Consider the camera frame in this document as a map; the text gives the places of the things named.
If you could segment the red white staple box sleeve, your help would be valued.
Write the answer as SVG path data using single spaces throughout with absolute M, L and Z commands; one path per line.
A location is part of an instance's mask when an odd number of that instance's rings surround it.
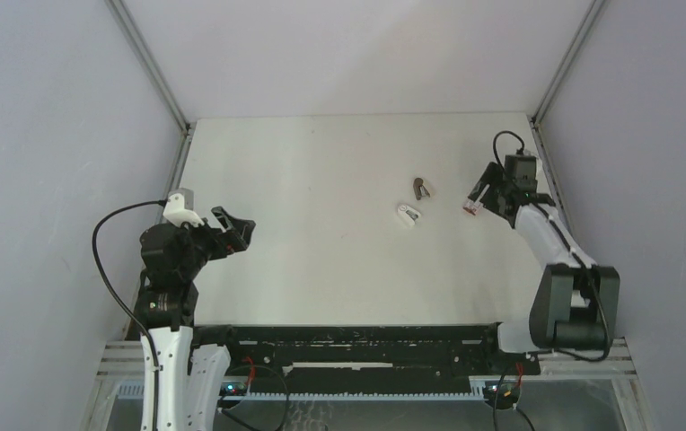
M 467 199 L 463 205 L 462 209 L 470 215 L 475 216 L 484 207 L 482 202 L 475 201 L 472 199 Z

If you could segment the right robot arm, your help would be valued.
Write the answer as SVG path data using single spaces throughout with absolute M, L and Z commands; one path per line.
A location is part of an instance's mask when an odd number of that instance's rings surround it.
M 541 280 L 526 321 L 505 321 L 499 339 L 480 351 L 494 374 L 513 366 L 517 353 L 552 350 L 598 362 L 610 351 L 620 292 L 616 268 L 598 264 L 577 245 L 552 197 L 537 190 L 537 160 L 509 154 L 485 168 L 465 203 L 506 220 L 539 261 Z

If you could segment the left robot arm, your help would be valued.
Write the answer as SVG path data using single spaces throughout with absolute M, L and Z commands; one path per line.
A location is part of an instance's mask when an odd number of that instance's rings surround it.
M 228 340 L 193 347 L 198 290 L 195 279 L 210 261 L 246 251 L 256 224 L 214 207 L 219 225 L 157 224 L 141 234 L 142 277 L 136 300 L 143 329 L 144 430 L 209 430 L 226 374 L 242 365 L 242 349 Z

